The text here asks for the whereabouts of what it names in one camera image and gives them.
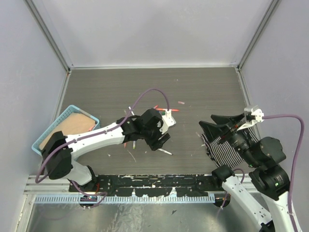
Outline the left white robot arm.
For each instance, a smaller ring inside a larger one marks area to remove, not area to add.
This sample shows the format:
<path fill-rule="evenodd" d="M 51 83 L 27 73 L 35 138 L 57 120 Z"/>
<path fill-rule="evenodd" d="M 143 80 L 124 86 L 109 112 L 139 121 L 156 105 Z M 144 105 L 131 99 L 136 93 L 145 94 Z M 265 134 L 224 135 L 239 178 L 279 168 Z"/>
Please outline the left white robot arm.
<path fill-rule="evenodd" d="M 170 110 L 159 112 L 150 108 L 140 116 L 126 116 L 98 130 L 73 135 L 57 131 L 42 150 L 46 177 L 51 180 L 66 178 L 82 190 L 91 192 L 98 181 L 90 166 L 77 162 L 80 156 L 106 146 L 137 140 L 144 140 L 152 151 L 156 151 L 170 138 L 168 130 L 175 124 Z"/>

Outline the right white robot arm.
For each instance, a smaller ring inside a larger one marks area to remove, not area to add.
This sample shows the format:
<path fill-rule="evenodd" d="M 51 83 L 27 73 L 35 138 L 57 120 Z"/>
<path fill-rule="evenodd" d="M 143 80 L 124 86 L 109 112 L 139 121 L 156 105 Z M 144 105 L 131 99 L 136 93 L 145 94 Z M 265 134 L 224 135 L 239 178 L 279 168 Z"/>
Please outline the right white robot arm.
<path fill-rule="evenodd" d="M 296 118 L 300 122 L 300 135 L 297 142 L 291 174 L 280 166 L 286 159 L 281 142 L 273 137 L 265 137 L 255 142 L 245 130 L 258 122 L 275 118 Z M 216 190 L 225 190 L 246 211 L 260 232 L 299 232 L 299 225 L 292 202 L 295 166 L 304 135 L 304 121 L 293 114 L 265 116 L 261 110 L 237 116 L 211 115 L 213 123 L 200 121 L 199 125 L 209 142 L 219 139 L 240 155 L 254 170 L 249 173 L 254 187 L 267 203 L 267 215 L 262 207 L 236 179 L 235 173 L 227 165 L 212 171 L 212 184 Z"/>

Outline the white marker green end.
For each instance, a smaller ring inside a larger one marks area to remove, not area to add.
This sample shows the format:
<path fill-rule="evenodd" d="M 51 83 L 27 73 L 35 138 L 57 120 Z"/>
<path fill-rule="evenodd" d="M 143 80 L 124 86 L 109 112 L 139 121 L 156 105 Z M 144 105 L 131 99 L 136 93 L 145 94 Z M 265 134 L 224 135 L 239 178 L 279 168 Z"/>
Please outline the white marker green end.
<path fill-rule="evenodd" d="M 168 152 L 168 151 L 161 149 L 161 148 L 158 149 L 158 151 L 163 152 L 163 153 L 168 154 L 168 155 L 173 155 L 171 152 Z"/>

